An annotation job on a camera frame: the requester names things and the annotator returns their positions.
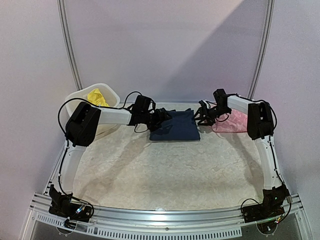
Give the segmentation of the dark blue garment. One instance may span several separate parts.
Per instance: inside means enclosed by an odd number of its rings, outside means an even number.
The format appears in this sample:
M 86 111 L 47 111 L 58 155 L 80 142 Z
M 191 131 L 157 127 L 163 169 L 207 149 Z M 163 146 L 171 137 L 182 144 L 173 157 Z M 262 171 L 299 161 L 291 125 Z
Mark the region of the dark blue garment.
M 159 129 L 150 133 L 150 141 L 190 142 L 201 139 L 192 109 L 188 108 L 184 111 L 170 110 L 168 113 L 172 118 L 164 121 Z

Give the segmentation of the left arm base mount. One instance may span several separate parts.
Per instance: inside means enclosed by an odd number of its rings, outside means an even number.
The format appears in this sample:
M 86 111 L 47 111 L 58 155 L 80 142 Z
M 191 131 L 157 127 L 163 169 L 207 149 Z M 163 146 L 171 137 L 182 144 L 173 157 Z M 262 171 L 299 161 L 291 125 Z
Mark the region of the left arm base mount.
M 53 184 L 49 188 L 51 204 L 48 212 L 52 215 L 65 218 L 69 221 L 81 221 L 88 223 L 94 215 L 95 209 L 86 201 L 73 198 L 73 194 L 58 192 Z

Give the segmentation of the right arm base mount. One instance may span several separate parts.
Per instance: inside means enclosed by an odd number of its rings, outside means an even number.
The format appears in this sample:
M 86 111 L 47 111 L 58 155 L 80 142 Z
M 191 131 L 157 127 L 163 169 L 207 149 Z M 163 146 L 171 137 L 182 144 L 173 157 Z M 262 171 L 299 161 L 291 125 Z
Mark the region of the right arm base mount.
M 281 187 L 278 187 L 272 190 L 263 189 L 262 194 L 262 203 L 256 202 L 253 205 L 244 206 L 245 202 L 253 200 L 253 198 L 248 198 L 241 204 L 240 211 L 245 223 L 266 220 L 281 216 L 285 213 L 283 203 L 285 199 L 290 196 L 290 192 L 287 188 L 282 189 Z

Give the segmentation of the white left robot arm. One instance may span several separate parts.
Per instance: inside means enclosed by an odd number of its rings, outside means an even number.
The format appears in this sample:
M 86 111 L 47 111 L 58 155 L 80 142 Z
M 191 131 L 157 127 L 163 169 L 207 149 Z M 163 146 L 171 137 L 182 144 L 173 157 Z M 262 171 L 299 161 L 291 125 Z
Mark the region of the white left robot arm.
M 129 107 L 98 107 L 81 101 L 62 131 L 65 136 L 64 152 L 61 157 L 56 180 L 49 188 L 49 195 L 68 196 L 73 194 L 75 175 L 86 148 L 93 143 L 99 125 L 146 125 L 153 132 L 162 123 L 172 119 L 164 108 L 148 99 L 137 101 Z

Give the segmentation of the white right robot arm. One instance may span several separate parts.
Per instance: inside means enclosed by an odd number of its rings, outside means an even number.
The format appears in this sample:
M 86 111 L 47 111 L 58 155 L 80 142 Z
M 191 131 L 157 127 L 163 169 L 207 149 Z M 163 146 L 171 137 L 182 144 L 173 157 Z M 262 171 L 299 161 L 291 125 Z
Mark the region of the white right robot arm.
M 274 145 L 274 133 L 277 117 L 270 104 L 265 100 L 252 100 L 237 93 L 227 94 L 219 88 L 213 92 L 214 106 L 206 100 L 200 100 L 200 107 L 194 115 L 198 126 L 213 126 L 222 115 L 230 115 L 237 110 L 247 115 L 246 132 L 253 140 L 261 161 L 263 172 L 263 200 L 258 213 L 269 218 L 278 210 L 278 203 L 284 201 L 290 193 L 281 176 Z

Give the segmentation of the pink patterned shorts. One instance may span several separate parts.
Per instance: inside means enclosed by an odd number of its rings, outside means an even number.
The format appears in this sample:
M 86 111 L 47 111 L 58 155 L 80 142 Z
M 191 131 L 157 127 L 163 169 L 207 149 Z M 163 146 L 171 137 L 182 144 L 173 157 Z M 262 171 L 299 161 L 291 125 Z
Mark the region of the pink patterned shorts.
M 226 114 L 217 119 L 211 126 L 215 133 L 246 133 L 248 116 L 236 109 L 231 114 Z

